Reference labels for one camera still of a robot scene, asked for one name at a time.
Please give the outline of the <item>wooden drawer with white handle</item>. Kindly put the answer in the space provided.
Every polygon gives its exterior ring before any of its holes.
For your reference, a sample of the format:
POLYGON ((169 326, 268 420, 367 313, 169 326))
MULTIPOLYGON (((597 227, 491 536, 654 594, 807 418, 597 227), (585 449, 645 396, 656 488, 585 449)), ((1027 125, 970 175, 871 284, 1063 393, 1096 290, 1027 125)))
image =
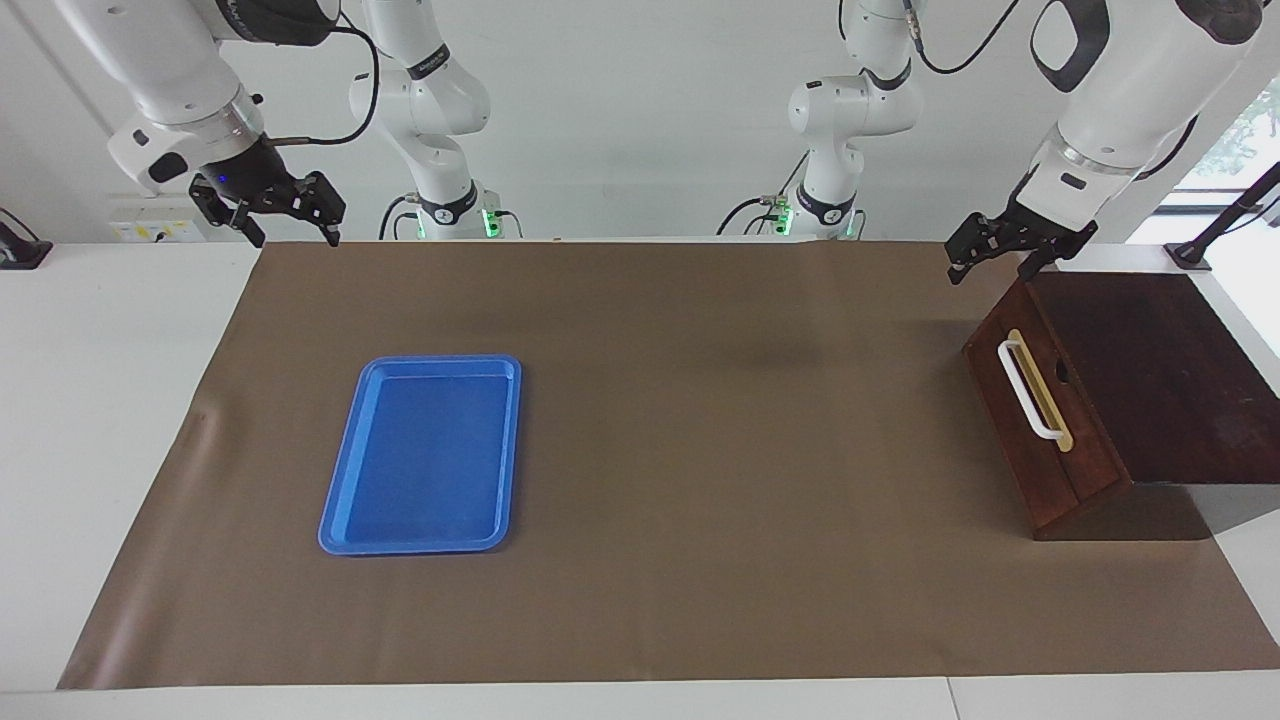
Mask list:
POLYGON ((1012 283, 965 357, 1034 527, 1128 483, 1030 282, 1012 283))

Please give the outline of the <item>blue plastic tray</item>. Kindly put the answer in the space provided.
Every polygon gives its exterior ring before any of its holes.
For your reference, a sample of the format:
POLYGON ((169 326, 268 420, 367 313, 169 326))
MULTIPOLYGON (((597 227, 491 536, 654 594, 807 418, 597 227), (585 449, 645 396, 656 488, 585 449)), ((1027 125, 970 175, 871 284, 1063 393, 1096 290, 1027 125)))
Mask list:
POLYGON ((509 533, 524 369, 385 356, 360 373, 317 525, 335 557, 484 553, 509 533))

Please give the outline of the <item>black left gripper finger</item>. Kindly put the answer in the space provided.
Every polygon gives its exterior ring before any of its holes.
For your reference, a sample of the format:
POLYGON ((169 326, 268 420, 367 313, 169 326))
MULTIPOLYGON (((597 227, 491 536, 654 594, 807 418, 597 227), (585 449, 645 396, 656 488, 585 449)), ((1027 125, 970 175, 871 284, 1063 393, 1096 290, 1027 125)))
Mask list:
POLYGON ((974 211, 945 241, 948 259, 947 278, 952 286, 964 282, 977 265, 1014 250, 1016 231, 1009 229, 1005 218, 989 218, 974 211))
POLYGON ((1080 249, 1082 242, 1079 238, 1046 240, 1029 251, 1021 260, 1018 266, 1018 279, 1024 282, 1030 281, 1056 261, 1074 259, 1080 249))

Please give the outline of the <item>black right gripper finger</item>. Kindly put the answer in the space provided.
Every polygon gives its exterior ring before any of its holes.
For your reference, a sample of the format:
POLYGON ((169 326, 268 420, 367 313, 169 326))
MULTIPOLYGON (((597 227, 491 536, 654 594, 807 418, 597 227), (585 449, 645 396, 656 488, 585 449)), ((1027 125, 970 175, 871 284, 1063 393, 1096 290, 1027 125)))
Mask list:
POLYGON ((256 249, 262 249, 266 243, 266 234, 252 218, 250 205, 246 201, 228 205, 205 176, 192 178, 189 196, 210 225, 230 228, 256 249))
POLYGON ((293 181, 288 214, 317 228, 328 246, 340 245, 346 201, 321 172, 293 181))

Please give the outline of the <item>brown table mat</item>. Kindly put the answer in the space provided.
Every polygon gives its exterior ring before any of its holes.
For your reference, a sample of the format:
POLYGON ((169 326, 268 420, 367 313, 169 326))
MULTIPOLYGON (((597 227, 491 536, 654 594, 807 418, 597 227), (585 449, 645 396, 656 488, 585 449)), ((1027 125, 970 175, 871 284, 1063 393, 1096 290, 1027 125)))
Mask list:
POLYGON ((265 247, 59 687, 1280 667, 1220 547, 1036 542, 932 243, 265 247), (317 541, 375 357, 524 366, 484 553, 317 541))

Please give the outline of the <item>black clamp mount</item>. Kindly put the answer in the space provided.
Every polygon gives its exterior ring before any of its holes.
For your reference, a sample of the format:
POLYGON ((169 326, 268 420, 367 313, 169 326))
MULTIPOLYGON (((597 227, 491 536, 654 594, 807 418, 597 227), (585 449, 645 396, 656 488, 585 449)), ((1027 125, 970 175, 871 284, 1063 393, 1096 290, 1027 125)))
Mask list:
POLYGON ((0 206, 0 270, 33 270, 52 247, 52 242, 42 240, 18 215, 0 206))

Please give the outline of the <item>black angled stand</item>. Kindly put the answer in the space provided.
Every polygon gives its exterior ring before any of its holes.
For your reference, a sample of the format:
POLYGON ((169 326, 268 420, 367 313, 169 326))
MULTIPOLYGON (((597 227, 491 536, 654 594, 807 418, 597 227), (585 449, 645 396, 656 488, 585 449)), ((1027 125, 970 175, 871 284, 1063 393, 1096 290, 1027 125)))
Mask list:
POLYGON ((1260 178, 1242 192, 1229 206, 1193 240, 1183 243, 1166 243, 1165 252, 1183 270, 1211 270, 1204 260, 1210 246, 1221 236, 1236 228, 1236 223, 1253 211, 1261 200, 1280 187, 1280 161, 1274 163, 1260 178))

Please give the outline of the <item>dark wooden drawer cabinet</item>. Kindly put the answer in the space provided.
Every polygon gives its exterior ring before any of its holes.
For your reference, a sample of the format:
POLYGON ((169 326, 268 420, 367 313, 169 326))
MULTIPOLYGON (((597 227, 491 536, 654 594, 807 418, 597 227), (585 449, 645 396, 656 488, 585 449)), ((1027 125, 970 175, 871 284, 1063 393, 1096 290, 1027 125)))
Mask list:
POLYGON ((1280 395, 1189 277, 1027 282, 1128 479, 1047 527, 1018 488, 1036 539, 1202 541, 1280 510, 1280 395))

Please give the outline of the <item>white wall socket box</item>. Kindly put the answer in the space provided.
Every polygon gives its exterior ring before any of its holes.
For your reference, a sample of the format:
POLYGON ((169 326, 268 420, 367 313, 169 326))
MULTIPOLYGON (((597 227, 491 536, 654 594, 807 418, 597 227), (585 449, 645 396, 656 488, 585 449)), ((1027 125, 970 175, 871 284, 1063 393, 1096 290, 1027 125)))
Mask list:
POLYGON ((109 195, 108 227, 123 243, 204 243, 212 227, 183 196, 109 195))

